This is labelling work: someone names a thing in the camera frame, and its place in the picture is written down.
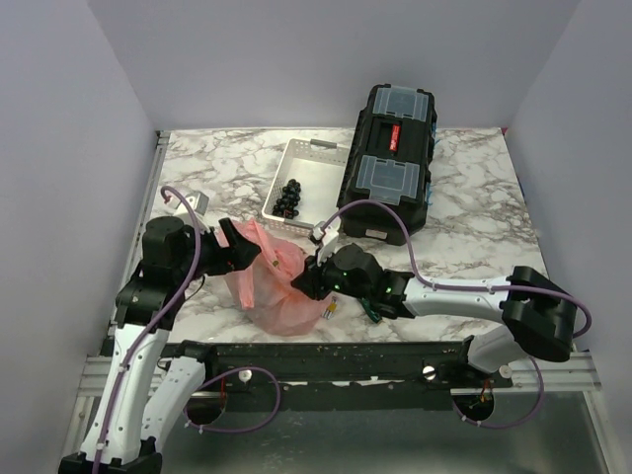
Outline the pink plastic bag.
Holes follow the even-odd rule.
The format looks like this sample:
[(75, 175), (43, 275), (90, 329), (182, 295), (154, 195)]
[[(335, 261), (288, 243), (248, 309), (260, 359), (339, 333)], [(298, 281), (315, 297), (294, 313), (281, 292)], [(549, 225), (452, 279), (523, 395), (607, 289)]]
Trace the pink plastic bag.
[(296, 244), (273, 236), (254, 219), (237, 222), (235, 227), (261, 248), (248, 269), (224, 277), (236, 305), (270, 335), (310, 333), (332, 304), (332, 297), (312, 300), (291, 285), (303, 272), (307, 254)]

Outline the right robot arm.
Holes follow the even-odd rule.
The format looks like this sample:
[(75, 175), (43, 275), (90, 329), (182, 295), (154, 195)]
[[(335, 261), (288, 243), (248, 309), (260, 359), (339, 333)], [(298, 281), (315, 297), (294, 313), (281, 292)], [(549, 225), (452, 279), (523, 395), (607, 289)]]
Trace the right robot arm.
[(326, 260), (309, 256), (292, 286), (312, 300), (333, 292), (365, 300), (381, 318), (457, 316), (496, 323), (470, 336), (454, 363), (456, 379), (474, 387), (501, 366), (532, 356), (550, 362), (570, 358), (578, 306), (568, 293), (531, 267), (486, 280), (420, 281), (411, 272), (383, 269), (356, 244)]

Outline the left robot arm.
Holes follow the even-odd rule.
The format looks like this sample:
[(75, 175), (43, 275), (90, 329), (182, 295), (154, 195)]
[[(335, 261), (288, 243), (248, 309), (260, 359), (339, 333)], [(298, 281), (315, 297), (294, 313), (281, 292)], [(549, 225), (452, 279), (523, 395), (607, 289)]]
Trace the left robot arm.
[(215, 349), (184, 342), (158, 387), (151, 387), (186, 289), (200, 277), (243, 271), (261, 252), (230, 219), (219, 224), (224, 244), (197, 219), (163, 216), (146, 224), (142, 258), (116, 298), (112, 361), (99, 408), (59, 472), (160, 472), (163, 446), (187, 402), (219, 375)]

